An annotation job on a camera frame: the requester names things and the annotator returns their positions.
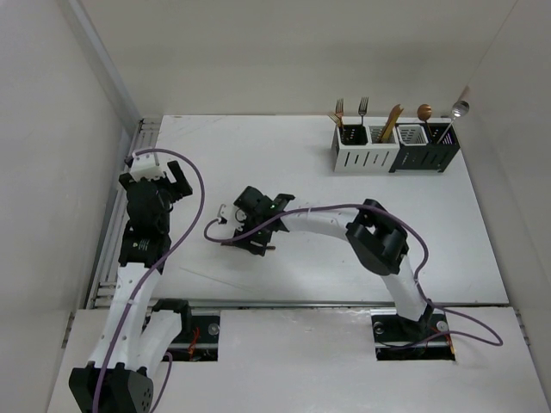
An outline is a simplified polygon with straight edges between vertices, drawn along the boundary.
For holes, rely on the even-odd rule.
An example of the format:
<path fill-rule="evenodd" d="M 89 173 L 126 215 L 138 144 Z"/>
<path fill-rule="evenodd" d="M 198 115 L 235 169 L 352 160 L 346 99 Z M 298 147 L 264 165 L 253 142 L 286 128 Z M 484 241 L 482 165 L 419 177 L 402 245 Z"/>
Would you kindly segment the gold fork green handle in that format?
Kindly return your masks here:
<path fill-rule="evenodd" d="M 344 99 L 338 98 L 335 106 L 335 112 L 337 127 L 340 131 L 343 131 L 343 117 L 344 117 Z"/>

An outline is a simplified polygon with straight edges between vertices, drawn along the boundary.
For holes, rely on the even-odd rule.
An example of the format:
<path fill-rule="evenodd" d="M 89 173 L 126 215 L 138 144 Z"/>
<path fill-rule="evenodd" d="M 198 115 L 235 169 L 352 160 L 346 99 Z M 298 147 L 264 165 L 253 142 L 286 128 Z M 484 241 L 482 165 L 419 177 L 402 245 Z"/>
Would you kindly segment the gold knife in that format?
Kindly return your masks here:
<path fill-rule="evenodd" d="M 395 123 L 396 123 L 396 121 L 398 120 L 398 118 L 400 117 L 400 115 L 402 114 L 403 111 L 404 111 L 404 108 L 400 104 L 395 105 L 391 109 L 391 112 L 387 117 L 387 122 L 386 122 L 385 126 L 383 127 L 383 129 L 381 131 L 381 134 L 379 136 L 379 142 L 380 143 L 387 143 L 388 142 L 388 140 L 390 138 L 390 135 L 392 134 L 393 128 L 395 126 Z"/>

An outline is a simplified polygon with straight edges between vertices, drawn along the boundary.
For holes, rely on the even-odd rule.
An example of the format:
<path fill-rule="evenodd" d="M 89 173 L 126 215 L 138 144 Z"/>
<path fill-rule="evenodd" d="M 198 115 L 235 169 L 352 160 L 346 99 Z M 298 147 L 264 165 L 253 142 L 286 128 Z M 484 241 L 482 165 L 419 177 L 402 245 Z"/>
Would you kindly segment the copper four-tine fork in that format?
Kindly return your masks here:
<path fill-rule="evenodd" d="M 335 123 L 337 129 L 339 131 L 343 128 L 343 123 L 340 117 L 338 117 L 335 113 L 329 113 L 328 117 Z"/>

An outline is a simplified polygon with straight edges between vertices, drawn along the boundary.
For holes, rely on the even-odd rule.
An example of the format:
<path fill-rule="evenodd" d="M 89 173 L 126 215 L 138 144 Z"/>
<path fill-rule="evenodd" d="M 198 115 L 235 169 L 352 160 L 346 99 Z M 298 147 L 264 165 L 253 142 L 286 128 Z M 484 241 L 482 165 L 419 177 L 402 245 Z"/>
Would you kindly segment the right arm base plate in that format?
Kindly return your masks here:
<path fill-rule="evenodd" d="M 455 349 L 449 335 L 421 343 L 448 329 L 447 318 L 442 313 L 432 314 L 421 330 L 396 314 L 374 314 L 371 321 L 378 361 L 455 361 Z"/>

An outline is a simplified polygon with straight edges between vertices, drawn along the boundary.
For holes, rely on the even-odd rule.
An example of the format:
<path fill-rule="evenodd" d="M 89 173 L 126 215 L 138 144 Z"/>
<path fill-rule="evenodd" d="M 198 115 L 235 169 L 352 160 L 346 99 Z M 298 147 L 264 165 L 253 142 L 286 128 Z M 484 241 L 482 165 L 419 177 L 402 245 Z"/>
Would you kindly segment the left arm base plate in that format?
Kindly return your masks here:
<path fill-rule="evenodd" d="M 191 309 L 181 332 L 168 347 L 174 361 L 211 362 L 219 356 L 219 311 Z"/>

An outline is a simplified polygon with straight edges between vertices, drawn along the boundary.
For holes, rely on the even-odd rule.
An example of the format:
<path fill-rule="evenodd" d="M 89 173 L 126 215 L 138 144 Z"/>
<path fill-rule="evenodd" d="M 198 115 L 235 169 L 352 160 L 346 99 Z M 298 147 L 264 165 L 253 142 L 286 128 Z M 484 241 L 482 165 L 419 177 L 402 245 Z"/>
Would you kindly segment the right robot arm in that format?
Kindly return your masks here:
<path fill-rule="evenodd" d="M 381 277 L 393 298 L 400 332 L 413 341 L 429 330 L 433 310 L 416 286 L 406 229 L 379 202 L 316 206 L 291 194 L 270 199 L 248 186 L 233 205 L 238 226 L 223 245 L 264 256 L 272 234 L 278 231 L 310 232 L 345 241 L 362 266 Z"/>

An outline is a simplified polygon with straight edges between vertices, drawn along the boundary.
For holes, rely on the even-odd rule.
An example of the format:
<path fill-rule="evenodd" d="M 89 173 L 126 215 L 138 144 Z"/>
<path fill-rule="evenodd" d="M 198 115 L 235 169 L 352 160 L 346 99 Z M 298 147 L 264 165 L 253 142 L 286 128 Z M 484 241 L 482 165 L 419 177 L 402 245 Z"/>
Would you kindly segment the black fork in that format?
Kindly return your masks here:
<path fill-rule="evenodd" d="M 367 96 L 363 96 L 358 106 L 358 115 L 360 116 L 361 126 L 364 126 L 364 118 L 368 112 L 368 103 L 369 103 L 369 98 Z"/>

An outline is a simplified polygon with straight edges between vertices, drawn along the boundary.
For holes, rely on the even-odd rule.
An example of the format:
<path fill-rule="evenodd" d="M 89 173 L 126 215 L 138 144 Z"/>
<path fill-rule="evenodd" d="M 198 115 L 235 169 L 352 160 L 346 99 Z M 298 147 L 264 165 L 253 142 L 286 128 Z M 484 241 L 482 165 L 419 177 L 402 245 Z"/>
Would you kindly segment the clear chopstick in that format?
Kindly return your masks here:
<path fill-rule="evenodd" d="M 203 279 L 206 279 L 206 280 L 218 282 L 220 284 L 223 284 L 223 285 L 226 285 L 226 286 L 229 286 L 229 287 L 233 287 L 233 288 L 236 288 L 238 290 L 246 291 L 248 293 L 253 293 L 255 291 L 254 289 L 252 289 L 248 286 L 245 286 L 243 284 L 239 284 L 236 281 L 223 280 L 221 278 L 213 277 L 211 275 L 206 275 L 206 274 L 200 273 L 198 271 L 195 271 L 195 270 L 192 270 L 192 269 L 189 269 L 189 268 L 184 268 L 184 267 L 181 267 L 181 266 L 178 267 L 178 269 L 180 269 L 181 271 L 183 271 L 185 273 L 189 273 L 189 274 L 192 274 L 194 276 L 197 276 L 197 277 L 200 277 L 200 278 L 203 278 Z"/>

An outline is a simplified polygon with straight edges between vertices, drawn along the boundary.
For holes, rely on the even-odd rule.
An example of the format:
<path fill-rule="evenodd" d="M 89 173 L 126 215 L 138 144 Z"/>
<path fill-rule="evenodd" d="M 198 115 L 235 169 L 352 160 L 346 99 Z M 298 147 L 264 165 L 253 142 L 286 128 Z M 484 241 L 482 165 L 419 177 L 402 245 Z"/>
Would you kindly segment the small copper three-tine fork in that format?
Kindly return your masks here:
<path fill-rule="evenodd" d="M 233 244 L 233 243 L 221 243 L 220 245 L 222 245 L 222 246 L 229 246 L 229 247 L 237 247 L 237 246 L 236 246 L 235 244 Z M 276 247 L 275 247 L 274 245 L 268 245 L 268 246 L 266 246 L 266 250 L 275 250 L 275 249 L 276 249 Z"/>

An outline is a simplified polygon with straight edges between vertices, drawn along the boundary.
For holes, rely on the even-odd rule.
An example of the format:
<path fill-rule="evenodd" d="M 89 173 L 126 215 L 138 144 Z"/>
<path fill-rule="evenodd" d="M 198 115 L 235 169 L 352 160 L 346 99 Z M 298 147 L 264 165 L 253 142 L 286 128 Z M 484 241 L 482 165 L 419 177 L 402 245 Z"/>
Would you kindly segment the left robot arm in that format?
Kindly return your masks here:
<path fill-rule="evenodd" d="M 170 213 L 193 193 L 176 161 L 162 170 L 152 156 L 137 157 L 119 182 L 128 221 L 118 258 L 115 295 L 100 338 L 85 367 L 71 371 L 69 387 L 82 412 L 150 412 L 153 376 L 171 341 L 192 333 L 183 300 L 161 301 L 149 313 L 152 293 L 170 250 Z"/>

